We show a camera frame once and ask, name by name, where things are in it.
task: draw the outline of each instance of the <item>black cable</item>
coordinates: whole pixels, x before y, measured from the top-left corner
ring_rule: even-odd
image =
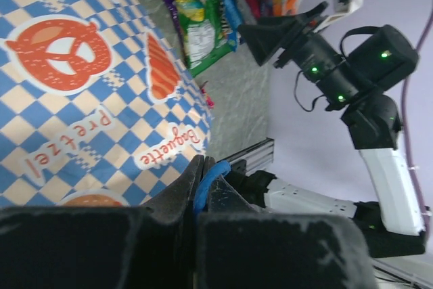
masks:
[[[405,279],[403,277],[399,277],[398,275],[395,275],[395,274],[393,274],[393,273],[391,273],[389,271],[386,271],[386,270],[382,269],[381,267],[377,267],[377,266],[374,265],[373,268],[375,270],[379,271],[379,272],[385,273],[386,275],[389,275],[390,277],[395,278],[396,282],[406,282],[406,283],[409,283],[409,281],[407,279]]]
[[[298,88],[298,82],[299,82],[300,74],[302,74],[302,70],[300,70],[300,71],[298,72],[298,74],[296,75],[295,88],[294,88],[294,90],[293,90],[293,95],[294,95],[294,97],[295,97],[295,101],[296,101],[296,103],[298,103],[298,105],[300,106],[300,108],[302,108],[305,112],[312,112],[312,111],[315,109],[315,107],[316,107],[316,103],[317,103],[317,101],[319,100],[319,98],[320,98],[320,97],[325,97],[325,96],[324,96],[324,95],[317,96],[317,97],[313,100],[313,102],[311,103],[311,109],[310,109],[310,110],[309,110],[308,108],[305,108],[305,107],[300,103],[300,101],[299,101],[299,99],[298,99],[298,95],[296,95],[296,90],[297,90],[297,88]]]
[[[386,281],[386,282],[392,282],[392,283],[395,283],[395,284],[404,284],[404,282],[402,282],[402,281],[396,281],[396,280],[386,279],[384,277],[376,277],[376,279],[382,280],[382,281]]]
[[[348,31],[345,35],[343,35],[343,37],[340,40],[340,45],[339,45],[341,56],[343,57],[347,66],[352,70],[352,73],[356,76],[358,81],[365,84],[365,86],[371,87],[373,89],[377,88],[376,84],[374,82],[372,82],[371,80],[366,79],[364,77],[363,72],[358,71],[357,69],[354,69],[350,65],[350,62],[349,62],[347,55],[346,55],[346,52],[344,50],[343,42],[345,39],[347,39],[348,37],[351,37],[353,35],[374,35],[378,30],[379,30],[379,28],[376,26],[364,26],[364,27],[354,28],[354,29]]]

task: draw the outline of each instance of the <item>baguette print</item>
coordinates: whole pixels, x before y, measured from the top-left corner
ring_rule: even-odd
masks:
[[[165,102],[167,98],[176,93],[181,76],[158,39],[150,32],[147,32],[146,35],[150,67],[147,72],[147,81],[150,95],[157,102]]]

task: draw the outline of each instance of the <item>blue cable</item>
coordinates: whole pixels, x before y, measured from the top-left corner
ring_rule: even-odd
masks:
[[[199,213],[201,213],[206,206],[206,202],[208,200],[208,195],[210,191],[210,186],[212,183],[220,176],[227,175],[231,170],[231,166],[229,162],[223,160],[221,162],[216,163],[214,166],[210,168],[210,170],[203,177],[203,180],[200,182],[196,196],[193,202],[193,213],[194,216],[197,217]]]

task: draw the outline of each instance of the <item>blue and white checkered bag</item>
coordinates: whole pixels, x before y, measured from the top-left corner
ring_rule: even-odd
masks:
[[[141,204],[210,121],[138,0],[0,0],[0,206]]]

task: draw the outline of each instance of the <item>nutrition label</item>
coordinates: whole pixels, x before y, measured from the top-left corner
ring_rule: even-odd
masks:
[[[206,57],[215,46],[215,29],[207,20],[199,26],[188,28],[189,57],[195,62]]]

